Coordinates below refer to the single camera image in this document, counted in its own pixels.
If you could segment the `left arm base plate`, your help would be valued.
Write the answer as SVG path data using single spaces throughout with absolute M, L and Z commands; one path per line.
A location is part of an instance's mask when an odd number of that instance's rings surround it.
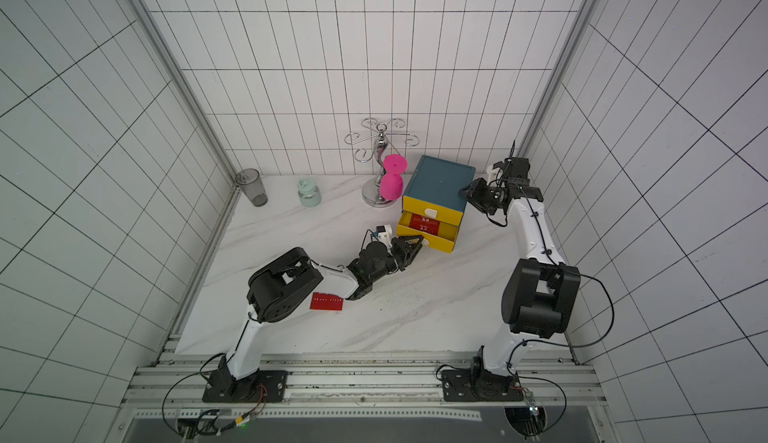
M 283 370 L 258 370 L 235 380 L 228 369 L 217 369 L 208 377 L 202 401 L 205 403 L 279 403 L 284 399 L 289 373 Z

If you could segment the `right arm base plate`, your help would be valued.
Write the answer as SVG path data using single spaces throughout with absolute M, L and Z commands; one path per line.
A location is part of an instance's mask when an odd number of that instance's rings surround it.
M 501 376 L 485 369 L 441 365 L 436 373 L 443 400 L 453 403 L 521 402 L 524 391 L 514 376 Z

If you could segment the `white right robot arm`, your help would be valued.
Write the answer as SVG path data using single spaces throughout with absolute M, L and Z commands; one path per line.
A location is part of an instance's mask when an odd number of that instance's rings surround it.
M 569 325 L 581 274 L 555 249 L 538 188 L 515 178 L 477 178 L 462 194 L 488 219 L 502 212 L 504 220 L 494 224 L 512 229 L 517 241 L 516 266 L 501 297 L 501 328 L 478 354 L 483 372 L 506 376 L 528 350 L 564 345 L 553 337 Z

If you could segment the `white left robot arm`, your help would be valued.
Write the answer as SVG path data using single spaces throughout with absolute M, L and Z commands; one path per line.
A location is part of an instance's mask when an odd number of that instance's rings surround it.
M 222 361 L 235 381 L 256 373 L 268 341 L 267 326 L 306 308 L 316 293 L 359 300 L 384 277 L 405 270 L 424 246 L 424 237 L 373 239 L 348 265 L 331 267 L 294 247 L 262 267 L 248 280 L 246 316 L 236 343 Z

